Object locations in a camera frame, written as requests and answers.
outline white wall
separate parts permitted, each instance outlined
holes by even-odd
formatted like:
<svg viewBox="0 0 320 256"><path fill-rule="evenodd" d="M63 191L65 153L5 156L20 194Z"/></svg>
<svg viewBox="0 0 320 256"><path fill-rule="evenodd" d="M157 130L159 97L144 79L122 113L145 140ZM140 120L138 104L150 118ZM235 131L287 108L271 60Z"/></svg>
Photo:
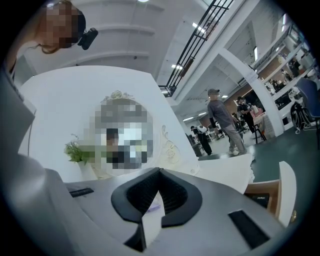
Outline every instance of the white wall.
<svg viewBox="0 0 320 256"><path fill-rule="evenodd" d="M32 77L20 92L37 109L32 124L29 156L44 168L56 170L64 182L81 181L76 163L64 154L65 144L89 127L105 96L120 90L141 104L178 148L181 165L176 171L196 169L198 160L176 115L152 76L145 72L110 66L77 66Z"/></svg>

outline green leaves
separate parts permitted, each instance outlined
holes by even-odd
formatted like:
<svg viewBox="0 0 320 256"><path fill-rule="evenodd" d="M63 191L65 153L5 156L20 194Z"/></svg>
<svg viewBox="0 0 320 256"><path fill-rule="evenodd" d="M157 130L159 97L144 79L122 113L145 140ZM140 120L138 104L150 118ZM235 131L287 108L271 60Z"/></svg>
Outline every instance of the green leaves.
<svg viewBox="0 0 320 256"><path fill-rule="evenodd" d="M84 161L86 164L88 158L85 157L85 153L80 149L80 146L74 142L70 141L68 144L65 144L64 153L70 157L70 162L81 162Z"/></svg>

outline white ceiling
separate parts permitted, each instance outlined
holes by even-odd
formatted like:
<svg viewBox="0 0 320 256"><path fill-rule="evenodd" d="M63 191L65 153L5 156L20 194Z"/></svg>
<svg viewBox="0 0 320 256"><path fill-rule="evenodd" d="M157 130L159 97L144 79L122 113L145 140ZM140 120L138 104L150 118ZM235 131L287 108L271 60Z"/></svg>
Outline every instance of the white ceiling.
<svg viewBox="0 0 320 256"><path fill-rule="evenodd" d="M186 10L182 20L180 21L176 32L174 34L174 38L167 50L167 53L165 55L164 61L161 66L161 70L159 73L159 76L156 80L158 85L165 86L173 72L172 65L177 64L177 61L179 60L180 55L182 54L189 38L191 37L193 31L195 28L192 26L193 23L198 24L201 20L202 16L205 14L206 10L208 9L208 6L211 4L211 0L194 0L192 4L190 5L189 9ZM221 7L231 7L233 4L232 0L217 0L215 5L221 6ZM220 17L224 16L224 10L213 8L213 14L211 18L214 18L214 20L218 20Z"/></svg>
<svg viewBox="0 0 320 256"><path fill-rule="evenodd" d="M55 54L28 49L24 55L39 73L77 65L116 66L158 77L176 29L193 0L72 0L99 31L88 50L74 45Z"/></svg>
<svg viewBox="0 0 320 256"><path fill-rule="evenodd" d="M241 29L239 29L226 44L231 53L244 63L251 65L255 62L254 48L257 46L258 55L261 56L275 39L279 19L283 11L270 4L269 1L260 1L253 10ZM194 84L185 99L176 107L175 113L186 119L198 117L198 114L207 110L207 90L215 88L220 90L220 95L231 96L240 87L238 82L243 76L224 58L219 55Z"/></svg>

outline green floor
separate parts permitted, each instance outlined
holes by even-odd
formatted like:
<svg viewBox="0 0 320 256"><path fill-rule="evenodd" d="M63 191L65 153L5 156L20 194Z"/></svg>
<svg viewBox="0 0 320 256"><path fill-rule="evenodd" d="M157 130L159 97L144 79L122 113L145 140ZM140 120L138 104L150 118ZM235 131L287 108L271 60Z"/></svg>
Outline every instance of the green floor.
<svg viewBox="0 0 320 256"><path fill-rule="evenodd" d="M295 134L291 128L279 137L250 146L248 150L255 156L251 165L254 182L279 179L281 161L292 167L297 183L295 209L297 217L301 217L310 203L313 191L319 185L320 150L317 150L316 131ZM221 156L202 156L199 160L218 159Z"/></svg>

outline black pad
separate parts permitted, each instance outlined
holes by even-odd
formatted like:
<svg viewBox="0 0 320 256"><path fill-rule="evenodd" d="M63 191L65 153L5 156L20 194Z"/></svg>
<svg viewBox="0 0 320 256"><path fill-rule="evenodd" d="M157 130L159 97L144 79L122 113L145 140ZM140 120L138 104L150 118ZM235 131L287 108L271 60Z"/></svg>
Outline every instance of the black pad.
<svg viewBox="0 0 320 256"><path fill-rule="evenodd" d="M185 224L202 205L194 185L158 167L117 187L111 203L124 220L140 224L158 191L165 210L163 228Z"/></svg>

